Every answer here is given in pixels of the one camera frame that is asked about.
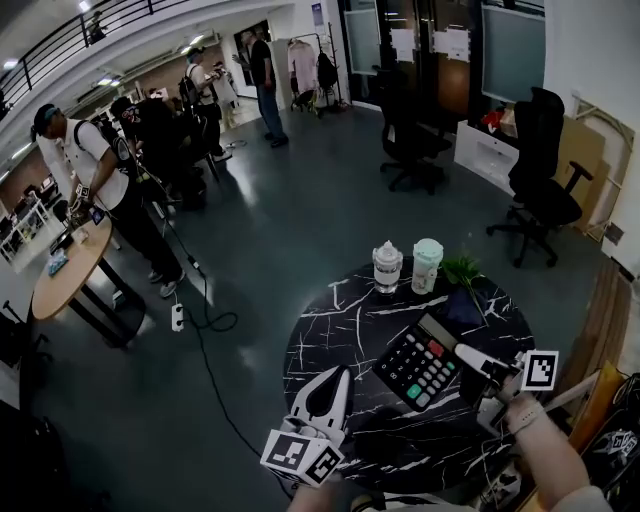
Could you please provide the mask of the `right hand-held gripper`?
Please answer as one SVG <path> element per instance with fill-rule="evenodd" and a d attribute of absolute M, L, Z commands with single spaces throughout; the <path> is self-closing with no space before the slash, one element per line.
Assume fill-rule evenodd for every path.
<path fill-rule="evenodd" d="M 463 378 L 469 379 L 473 372 L 483 380 L 482 385 L 472 389 L 477 397 L 470 404 L 477 411 L 477 423 L 493 436 L 500 436 L 499 424 L 515 396 L 522 391 L 552 391 L 555 386 L 558 351 L 520 351 L 512 360 L 504 362 L 458 343 L 454 354 L 462 362 Z"/>

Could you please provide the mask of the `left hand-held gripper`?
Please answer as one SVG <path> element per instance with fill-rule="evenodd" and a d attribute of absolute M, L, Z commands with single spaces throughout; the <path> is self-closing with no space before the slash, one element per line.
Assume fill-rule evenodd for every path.
<path fill-rule="evenodd" d="M 303 386 L 294 399 L 293 415 L 270 431 L 260 464 L 280 478 L 312 488 L 330 481 L 345 458 L 340 448 L 353 408 L 353 384 L 351 369 L 340 365 Z M 330 419 L 329 426 L 304 420 L 316 418 Z"/>

